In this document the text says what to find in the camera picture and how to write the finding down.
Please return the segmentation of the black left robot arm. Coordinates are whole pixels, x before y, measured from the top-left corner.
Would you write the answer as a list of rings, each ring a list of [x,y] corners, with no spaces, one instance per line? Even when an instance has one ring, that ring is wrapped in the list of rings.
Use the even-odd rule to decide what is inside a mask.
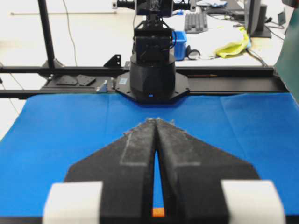
[[[183,0],[118,0],[114,8],[130,8],[145,20],[134,28],[134,44],[129,72],[119,75],[115,90],[135,101],[143,103],[171,102],[189,89],[188,78],[177,73],[175,47],[177,35],[164,21],[174,10],[196,8],[196,1]]]

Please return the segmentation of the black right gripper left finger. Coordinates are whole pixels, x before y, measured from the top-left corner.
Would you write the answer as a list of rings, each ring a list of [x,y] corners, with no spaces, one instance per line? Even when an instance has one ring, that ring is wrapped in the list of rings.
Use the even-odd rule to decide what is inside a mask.
[[[45,224],[146,224],[153,206],[156,121],[70,166],[54,183],[44,210]]]

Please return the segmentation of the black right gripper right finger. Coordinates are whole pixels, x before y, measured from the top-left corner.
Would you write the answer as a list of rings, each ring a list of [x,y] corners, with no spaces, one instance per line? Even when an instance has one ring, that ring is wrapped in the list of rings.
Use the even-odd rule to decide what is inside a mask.
[[[156,121],[166,210],[183,224],[283,224],[271,181],[254,166],[161,119]]]

